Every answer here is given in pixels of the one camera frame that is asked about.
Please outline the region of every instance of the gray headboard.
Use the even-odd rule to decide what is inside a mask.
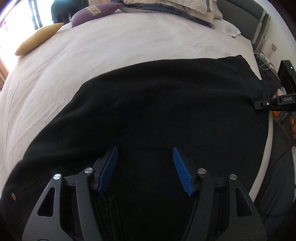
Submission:
[[[269,26],[270,16],[266,11],[253,0],[218,0],[217,5],[223,19],[251,40],[254,51],[257,51]]]

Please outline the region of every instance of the blue gripper pad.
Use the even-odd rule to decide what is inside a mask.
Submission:
[[[118,149],[117,147],[114,147],[99,176],[98,192],[100,194],[107,190],[114,168],[116,166],[117,160],[118,160]]]
[[[178,172],[179,178],[181,180],[182,186],[184,188],[184,191],[187,192],[189,196],[192,196],[194,190],[192,187],[191,175],[176,147],[173,149],[173,161]]]

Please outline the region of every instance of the yellow pillow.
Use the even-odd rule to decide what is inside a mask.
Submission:
[[[15,52],[15,55],[19,56],[31,52],[33,49],[51,38],[63,25],[63,23],[54,23],[37,29],[33,35],[21,43]]]

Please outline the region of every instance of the white wall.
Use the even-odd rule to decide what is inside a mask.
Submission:
[[[254,0],[259,3],[271,16],[270,26],[265,37],[265,44],[262,52],[267,55],[271,52],[272,43],[277,47],[276,52],[270,55],[270,62],[274,65],[276,71],[279,69],[281,60],[290,60],[296,68],[296,41],[292,36],[285,21],[277,10],[267,0]]]

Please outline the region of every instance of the metal screw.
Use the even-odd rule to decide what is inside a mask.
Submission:
[[[236,180],[237,179],[237,176],[235,175],[235,174],[230,174],[230,179],[232,179],[232,180]]]
[[[11,197],[13,200],[15,200],[15,201],[17,200],[17,196],[13,192],[11,193]]]
[[[61,178],[61,176],[62,176],[62,175],[58,173],[58,174],[54,175],[54,179],[55,179],[55,180],[59,180],[59,179]]]
[[[89,174],[92,173],[93,169],[91,167],[88,167],[84,170],[85,173]]]
[[[198,170],[198,173],[199,174],[205,174],[207,171],[205,170],[205,169],[203,169],[203,168],[199,168]]]

